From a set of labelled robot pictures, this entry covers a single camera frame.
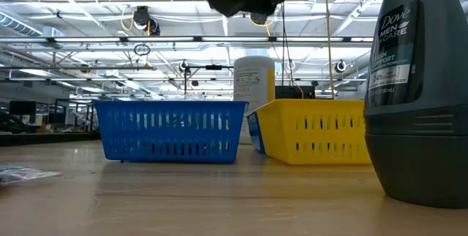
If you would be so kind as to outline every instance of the ceiling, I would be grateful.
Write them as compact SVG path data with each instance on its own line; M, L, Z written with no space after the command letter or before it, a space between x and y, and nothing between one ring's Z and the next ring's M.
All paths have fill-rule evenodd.
M277 7L276 15L270 16L268 30L264 26L254 25L249 15L238 13L231 18L224 18L211 9L205 0L0 0L0 12L16 14L24 23L32 27L54 27L66 37L141 37L146 34L131 26L130 18L136 6L148 6L151 17L161 28L162 37L266 37L268 32L272 37L283 35L283 24L289 37L326 37L327 26L327 0L287 0L284 7L284 22L282 11ZM382 0L328 0L330 12L330 31L332 37L372 37ZM468 13L468 2L461 0L465 13ZM0 37L21 37L22 35L0 26ZM16 58L4 52L0 56L0 64L21 62L21 65L44 66L60 61L59 66L111 66L123 67L130 65L142 66L146 62L153 70L122 69L110 72L122 78L176 78L178 65L185 60L189 65L221 64L232 65L240 57L252 54L270 56L276 61L282 59L282 43L206 43L206 42L155 42L149 45L152 51L143 56L136 63L137 56L132 57L133 47L136 43L117 46L115 43L69 43L57 50L41 44L9 44L7 49L17 51ZM333 43L331 48L332 64L341 60L348 65L344 74L335 75L343 78L365 78L365 70L369 60L371 43ZM326 41L323 43L291 43L290 58L293 61L294 77L328 78L329 52ZM278 65L277 75L281 77L281 68ZM27 72L14 72L12 77L38 77L39 75ZM105 72L91 71L82 73L77 70L51 72L51 77L95 77L104 78ZM201 69L193 78L197 77L231 77L231 71L205 71ZM88 86L101 88L108 93L128 94L180 94L183 82L137 82L139 88L133 89L127 85L116 85L113 82L93 83L68 82L73 86ZM338 91L355 91L362 82L350 82L339 86ZM327 90L329 84L320 82L320 89ZM193 91L205 91L217 94L230 95L232 83L200 81L199 86L192 86ZM92 91L81 89L80 92L92 94Z

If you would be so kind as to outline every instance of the hanging cable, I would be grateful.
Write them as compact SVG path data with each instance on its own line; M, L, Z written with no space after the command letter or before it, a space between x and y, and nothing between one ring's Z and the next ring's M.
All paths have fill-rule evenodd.
M287 60L288 60L288 63L290 64L290 79L291 79L291 85L294 84L294 81L293 81L293 60L291 60L291 55L290 55L290 46L289 46L289 42L287 41L287 32L286 32L286 26L284 25L284 19L285 19L285 16L284 16L284 3L282 3L282 17L283 17L283 41L286 43L286 50L287 50Z
M122 17L124 16L124 14L125 14L125 8L124 8L124 10L122 10ZM132 19L130 19L130 28L127 28L125 26L123 18L120 19L120 25L122 25L122 28L124 28L124 30L126 30L126 31L129 31L129 30L131 30L133 28L133 17L134 17L133 14L134 14L134 12L132 13Z
M330 10L328 9L328 0L325 0L327 8L327 33L328 33L328 71L330 72L331 96L335 99L335 85L333 84L333 73L331 71L331 29L330 29Z
M279 60L279 55L278 55L278 52L276 51L275 44L273 44L273 42L271 42L271 47L273 47L273 50L274 50L274 52L275 52L275 54L276 54L276 57L277 57L278 60ZM287 73L286 69L283 69L283 72L282 72L282 73L283 73L283 74L286 73L286 75L287 75L289 78L291 78L290 74ZM304 99L304 91L302 90L302 88L299 86L299 84L297 84L297 83L295 83L295 82L294 82L294 85L295 85L297 88L299 88L299 91L301 91L301 94L302 94L302 99Z

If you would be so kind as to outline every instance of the table surface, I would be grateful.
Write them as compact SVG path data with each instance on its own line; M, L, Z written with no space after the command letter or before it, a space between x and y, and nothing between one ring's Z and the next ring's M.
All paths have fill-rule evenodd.
M100 141L0 148L61 175L0 188L1 235L466 235L468 210L390 199L371 166L120 163Z

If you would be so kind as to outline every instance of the product label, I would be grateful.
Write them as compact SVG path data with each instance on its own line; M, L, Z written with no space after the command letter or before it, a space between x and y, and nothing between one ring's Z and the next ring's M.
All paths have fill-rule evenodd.
M246 115L268 102L268 72L260 68L240 68L234 74L234 100L249 102L244 114L241 137L250 140L249 123Z
M411 1L380 18L369 66L368 107L419 98L420 92L414 88L422 87L423 64L415 61L416 53L420 52L415 45L423 45L423 39L418 36L418 25L423 24L420 7L420 1Z

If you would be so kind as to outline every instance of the ceiling light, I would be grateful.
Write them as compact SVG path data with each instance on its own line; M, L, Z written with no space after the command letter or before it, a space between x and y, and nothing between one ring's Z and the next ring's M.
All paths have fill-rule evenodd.
M71 88L75 88L76 86L74 86L73 84L71 83L65 83L65 82L57 82L58 84L60 85L63 85L63 86L66 86L66 87L71 87Z
M103 37L103 38L55 38L56 42L120 42L120 38Z
M187 89L187 91L195 92L195 93L202 93L202 92L233 92L232 89Z
M374 38L363 38L363 37L358 37L358 38L351 38L351 42L373 42Z
M22 82L22 81L45 81L46 79L45 78L9 78L8 80Z
M193 42L193 37L136 37L128 38L129 42Z
M46 38L0 38L0 42L47 42Z
M283 37L278 37L278 41L282 42ZM328 38L327 37L288 37L287 41L288 42L327 42ZM333 37L333 38L330 38L330 41L342 42L343 38Z
M30 75L37 75L37 76L51 76L49 72L44 72L42 70L36 69L21 69L20 72L29 73Z
M126 78L91 78L92 81L126 81Z
M267 37L202 37L204 42L267 42Z
M86 78L51 78L50 80L55 81L85 81Z
M117 33L119 33L119 34L123 34L123 35L125 35L126 37L128 37L128 36L129 36L129 35L128 35L128 34L127 34L125 31L117 31Z
M140 86L139 86L137 83L132 82L132 81L126 81L124 84L125 84L126 86L132 88L132 89L135 89L135 90L139 90L139 89L140 89Z
M101 88L93 88L93 87L81 87L84 91L90 91L90 92L93 92L93 93L102 93L104 92L104 90L102 90Z

